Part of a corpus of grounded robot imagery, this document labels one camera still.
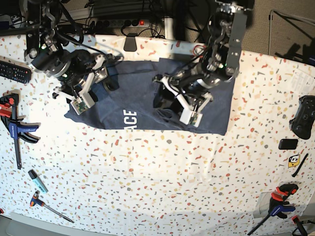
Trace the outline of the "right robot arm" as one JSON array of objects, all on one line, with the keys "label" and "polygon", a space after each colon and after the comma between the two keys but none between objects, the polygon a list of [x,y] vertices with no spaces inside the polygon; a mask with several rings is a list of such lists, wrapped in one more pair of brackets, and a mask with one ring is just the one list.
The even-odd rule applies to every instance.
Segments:
[{"label": "right robot arm", "polygon": [[60,82],[53,97],[65,97],[76,114],[90,109],[95,100],[93,84],[109,78],[107,64],[112,54],[83,43],[84,34],[60,0],[30,0],[27,3],[27,49],[25,60],[36,72]]}]

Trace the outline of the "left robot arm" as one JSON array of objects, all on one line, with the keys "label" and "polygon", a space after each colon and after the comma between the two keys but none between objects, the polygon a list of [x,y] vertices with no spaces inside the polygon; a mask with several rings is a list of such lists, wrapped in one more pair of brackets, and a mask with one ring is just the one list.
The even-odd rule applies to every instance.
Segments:
[{"label": "left robot arm", "polygon": [[198,127],[202,110],[213,101],[210,89],[239,74],[247,12],[254,2],[218,0],[216,4],[216,12],[207,24],[210,37],[201,53],[172,73],[153,78],[159,83],[153,107],[179,114],[179,121],[185,125]]}]

